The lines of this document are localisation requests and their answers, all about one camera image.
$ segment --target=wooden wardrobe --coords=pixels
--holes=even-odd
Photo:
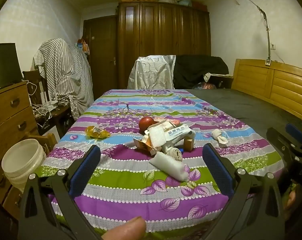
[[[170,3],[119,3],[118,82],[125,89],[134,62],[149,55],[211,55],[209,13]]]

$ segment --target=floral bedsheet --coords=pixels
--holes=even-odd
[[[142,138],[138,122],[145,115],[179,119],[196,131],[193,151],[183,154],[188,182],[180,183],[156,169],[148,163],[150,156],[135,148],[133,138]],[[85,128],[94,124],[111,136],[88,138]],[[211,137],[217,128],[223,130],[229,146],[220,148]],[[103,233],[142,216],[146,238],[180,239],[194,231],[203,233],[228,201],[202,160],[202,147],[208,142],[235,167],[251,174],[277,173],[284,167],[279,154],[252,128],[185,90],[110,90],[75,122],[38,175],[68,168],[95,144],[101,149],[101,161],[75,199],[90,224]],[[61,218],[55,199],[52,205]]]

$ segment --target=white wall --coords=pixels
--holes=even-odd
[[[252,0],[267,15],[270,24],[271,60],[302,68],[302,8],[296,0]],[[208,0],[212,56],[221,57],[232,74],[235,59],[266,59],[264,20],[248,0]]]
[[[116,10],[116,7],[118,6],[118,4],[119,4],[118,2],[112,2],[112,3],[105,3],[105,4],[100,4],[100,5],[84,8],[82,10],[82,14],[81,14],[80,38],[82,37],[82,34],[83,34],[83,21],[84,20],[115,15],[116,14],[115,10]]]
[[[49,39],[78,40],[80,12],[67,0],[7,0],[0,11],[0,43],[14,42],[21,71]]]

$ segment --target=red apple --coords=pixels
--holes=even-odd
[[[140,133],[144,134],[144,131],[147,130],[149,128],[149,126],[152,124],[155,124],[155,121],[153,120],[152,117],[150,117],[150,116],[143,117],[139,121]]]

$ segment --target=monitor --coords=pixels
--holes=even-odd
[[[0,88],[23,79],[15,43],[0,43]]]

